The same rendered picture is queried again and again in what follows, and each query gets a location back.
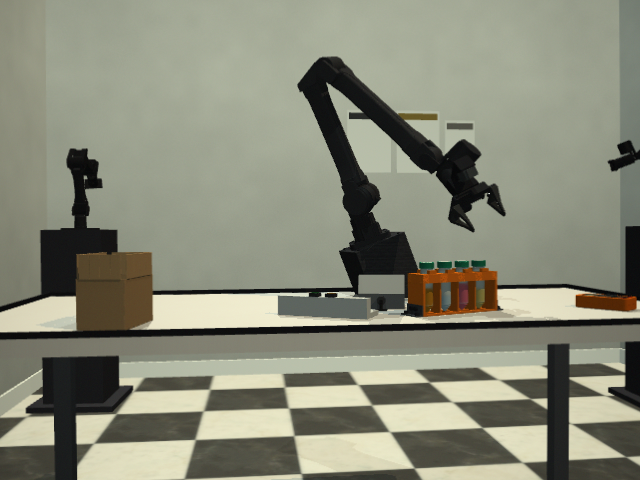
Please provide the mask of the orange digital multimeter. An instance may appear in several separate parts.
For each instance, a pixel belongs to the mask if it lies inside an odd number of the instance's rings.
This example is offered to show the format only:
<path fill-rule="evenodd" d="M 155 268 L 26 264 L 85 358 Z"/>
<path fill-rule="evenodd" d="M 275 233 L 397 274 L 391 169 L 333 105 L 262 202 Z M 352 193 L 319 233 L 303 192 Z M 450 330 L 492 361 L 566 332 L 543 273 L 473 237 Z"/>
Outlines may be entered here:
<path fill-rule="evenodd" d="M 585 293 L 576 295 L 575 306 L 583 308 L 630 311 L 637 308 L 637 298 L 632 296 Z"/>

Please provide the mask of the brown cardboard box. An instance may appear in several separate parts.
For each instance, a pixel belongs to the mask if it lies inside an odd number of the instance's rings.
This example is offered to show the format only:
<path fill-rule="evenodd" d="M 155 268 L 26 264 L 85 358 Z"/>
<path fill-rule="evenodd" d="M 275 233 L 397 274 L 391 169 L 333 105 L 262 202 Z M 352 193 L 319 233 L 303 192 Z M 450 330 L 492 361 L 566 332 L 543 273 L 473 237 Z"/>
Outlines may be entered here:
<path fill-rule="evenodd" d="M 77 330 L 129 330 L 153 320 L 152 252 L 81 254 L 76 262 Z"/>

